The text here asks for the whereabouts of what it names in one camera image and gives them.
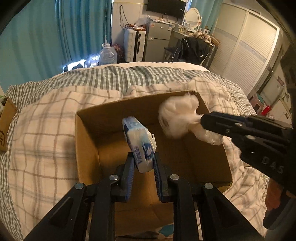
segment blue logo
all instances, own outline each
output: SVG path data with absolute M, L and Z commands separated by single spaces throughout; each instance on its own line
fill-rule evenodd
M 137 146 L 135 146 L 135 148 L 134 148 L 134 150 L 135 150 L 135 154 L 136 154 L 136 156 L 137 156 L 137 159 L 139 160 L 139 162 L 141 162 L 141 153 L 140 153 L 140 150 L 139 150 L 139 147 L 137 147 Z
M 146 160 L 153 159 L 154 158 L 154 151 L 153 151 L 152 145 L 150 143 L 144 143 L 143 148 L 144 148 Z

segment cable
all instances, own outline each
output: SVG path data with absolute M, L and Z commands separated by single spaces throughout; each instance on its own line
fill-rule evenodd
M 164 13 L 163 13 L 163 15 L 164 15 Z M 163 15 L 162 15 L 162 17 L 159 19 L 160 21 L 164 21 L 164 19 L 163 19 Z
M 125 29 L 125 28 L 129 27 L 129 22 L 126 19 L 127 24 L 125 26 L 123 25 L 123 17 L 121 15 L 121 10 L 123 12 L 124 18 L 126 19 L 126 15 L 124 13 L 124 9 L 123 9 L 122 5 L 119 6 L 119 25 L 121 26 L 122 29 Z
M 168 23 L 170 23 L 170 24 L 176 24 L 178 21 L 179 21 L 179 19 L 177 18 L 177 21 L 176 21 L 176 22 L 174 22 L 174 23 L 170 23 L 170 22 L 168 22 Z

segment blue gripper pad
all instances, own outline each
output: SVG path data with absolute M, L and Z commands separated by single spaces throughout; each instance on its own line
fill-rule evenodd
M 161 163 L 159 153 L 155 152 L 153 160 L 154 178 L 156 183 L 157 196 L 161 202 L 167 202 L 168 194 L 168 178 L 165 173 L 164 166 Z
M 157 196 L 159 197 L 159 200 L 161 201 L 161 181 L 160 181 L 160 173 L 159 169 L 157 166 L 157 163 L 155 161 L 155 158 L 153 160 L 153 170 L 154 170 L 154 178 L 155 178 L 155 183 L 156 183 L 156 191 L 157 191 Z
M 133 175 L 134 175 L 134 157 L 133 153 L 129 152 L 126 163 L 124 166 L 123 173 L 120 177 L 120 187 L 124 191 L 125 201 L 127 202 L 131 196 L 131 189 L 133 186 Z

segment sliding closet door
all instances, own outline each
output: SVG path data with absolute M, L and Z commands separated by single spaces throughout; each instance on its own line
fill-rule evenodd
M 211 72 L 222 75 L 237 43 L 245 16 L 245 10 L 222 4 L 213 34 L 220 41 L 220 45 L 209 68 Z
M 237 49 L 223 76 L 248 94 L 259 80 L 273 52 L 277 29 L 248 13 Z
M 223 8 L 214 32 L 214 36 L 220 40 L 219 54 L 215 56 L 215 64 L 211 65 L 210 71 L 238 84 L 247 95 L 267 68 L 279 28 L 247 9 L 228 4 L 223 4 Z M 225 19 L 232 20 L 232 26 L 236 29 L 235 43 L 234 36 L 231 41 L 225 37 L 225 32 L 230 34 L 229 23 Z

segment desk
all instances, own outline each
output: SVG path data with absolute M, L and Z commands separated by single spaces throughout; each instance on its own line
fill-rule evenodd
M 168 46 L 175 47 L 177 45 L 178 40 L 184 37 L 189 37 L 189 35 L 179 33 L 178 31 L 173 30 L 170 34 L 170 40 L 169 40 Z

